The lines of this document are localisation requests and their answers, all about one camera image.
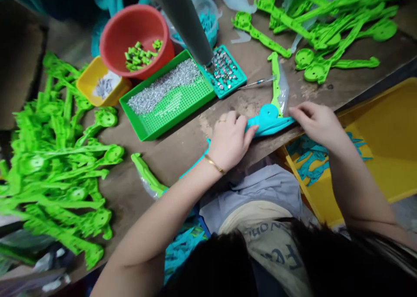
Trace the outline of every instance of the dark hair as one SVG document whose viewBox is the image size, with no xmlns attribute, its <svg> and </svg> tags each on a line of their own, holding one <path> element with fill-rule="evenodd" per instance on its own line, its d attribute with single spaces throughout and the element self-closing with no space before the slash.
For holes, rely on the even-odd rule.
<svg viewBox="0 0 417 297">
<path fill-rule="evenodd" d="M 243 235 L 213 234 L 199 243 L 158 296 L 257 296 Z"/>
<path fill-rule="evenodd" d="M 291 220 L 314 296 L 406 296 L 417 289 L 417 253 L 367 230 L 349 237 Z M 212 235 L 173 274 L 159 296 L 257 296 L 243 235 Z"/>
<path fill-rule="evenodd" d="M 298 220 L 291 230 L 314 296 L 415 295 L 416 251 L 369 230 L 335 233 Z"/>
</svg>

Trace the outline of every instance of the yellow plastic box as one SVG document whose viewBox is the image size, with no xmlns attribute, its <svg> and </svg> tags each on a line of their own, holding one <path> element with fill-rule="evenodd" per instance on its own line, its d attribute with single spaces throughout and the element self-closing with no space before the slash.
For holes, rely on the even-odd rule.
<svg viewBox="0 0 417 297">
<path fill-rule="evenodd" d="M 367 142 L 367 148 L 361 147 L 363 156 L 374 159 L 365 162 L 366 166 L 390 203 L 417 193 L 417 78 L 340 113 L 339 120 L 346 131 Z M 297 172 L 297 157 L 290 157 L 285 146 L 281 147 L 281 153 L 317 219 L 329 226 L 343 223 L 333 195 L 330 170 L 307 187 L 309 179 L 302 181 Z"/>
<path fill-rule="evenodd" d="M 132 88 L 130 81 L 127 78 L 122 77 L 119 84 L 112 90 L 106 99 L 103 100 L 99 96 L 94 96 L 93 91 L 99 79 L 103 78 L 108 71 L 109 69 L 107 69 L 103 60 L 98 56 L 89 64 L 76 82 L 78 90 L 96 107 L 115 106 L 119 99 Z"/>
</svg>

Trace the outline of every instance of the red plastic basin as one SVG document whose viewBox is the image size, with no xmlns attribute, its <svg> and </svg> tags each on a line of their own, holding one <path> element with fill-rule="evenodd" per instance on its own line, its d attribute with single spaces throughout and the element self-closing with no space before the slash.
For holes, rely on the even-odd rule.
<svg viewBox="0 0 417 297">
<path fill-rule="evenodd" d="M 155 51 L 152 44 L 156 39 L 163 40 L 158 56 L 142 70 L 129 72 L 125 57 L 128 48 L 139 41 L 143 50 Z M 106 67 L 114 73 L 146 80 L 175 54 L 168 26 L 159 11 L 147 5 L 133 5 L 119 11 L 106 24 L 100 39 L 100 56 Z"/>
</svg>

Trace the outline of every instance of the gold bracelet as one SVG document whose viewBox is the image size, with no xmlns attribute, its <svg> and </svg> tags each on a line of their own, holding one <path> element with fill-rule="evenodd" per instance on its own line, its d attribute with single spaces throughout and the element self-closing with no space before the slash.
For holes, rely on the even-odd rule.
<svg viewBox="0 0 417 297">
<path fill-rule="evenodd" d="M 219 171 L 221 174 L 223 174 L 223 175 L 225 175 L 226 174 L 226 172 L 222 169 L 222 168 L 219 168 L 218 166 L 217 166 L 217 164 L 215 164 L 214 162 L 213 162 L 213 160 L 211 160 L 211 158 L 209 157 L 209 155 L 204 155 L 204 158 L 206 158 L 207 159 L 207 161 L 210 163 L 210 164 L 212 164 L 212 165 L 214 165 L 215 167 L 216 167 L 216 169 L 217 169 L 217 171 Z"/>
</svg>

